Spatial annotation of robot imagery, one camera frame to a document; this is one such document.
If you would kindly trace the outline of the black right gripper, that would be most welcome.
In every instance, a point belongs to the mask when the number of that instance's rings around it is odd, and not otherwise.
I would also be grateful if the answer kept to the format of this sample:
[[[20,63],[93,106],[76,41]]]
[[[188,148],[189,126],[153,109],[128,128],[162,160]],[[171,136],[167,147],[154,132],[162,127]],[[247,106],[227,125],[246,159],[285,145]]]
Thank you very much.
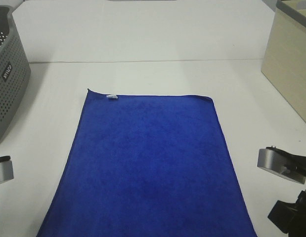
[[[278,200],[268,219],[289,237],[306,237],[306,190],[300,192],[295,203]]]

